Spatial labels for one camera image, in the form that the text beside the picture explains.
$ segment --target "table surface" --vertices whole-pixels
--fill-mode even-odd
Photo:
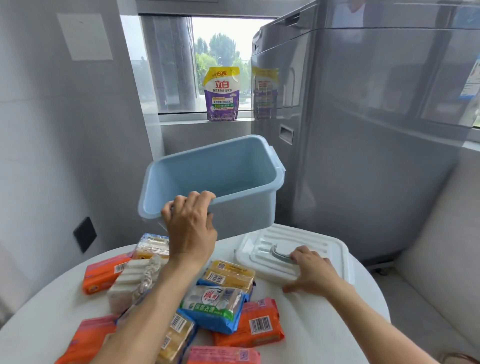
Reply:
[[[216,243],[213,259],[233,261],[243,236]],[[52,364],[66,350],[80,322],[108,315],[105,292],[82,294],[87,265],[133,250],[128,245],[91,258],[47,285],[30,299],[0,330],[0,363]],[[355,288],[378,313],[390,321],[385,298],[369,272],[350,256]],[[283,294],[277,285],[256,279],[252,300],[272,297],[280,312],[286,339],[260,346],[262,364],[358,363],[367,364],[360,347],[333,307],[321,297],[304,293]],[[194,344],[211,345],[210,334],[200,330]]]

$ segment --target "purple detergent pouch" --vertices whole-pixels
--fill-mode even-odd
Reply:
[[[240,101],[240,68],[210,67],[204,78],[207,119],[237,119]]]

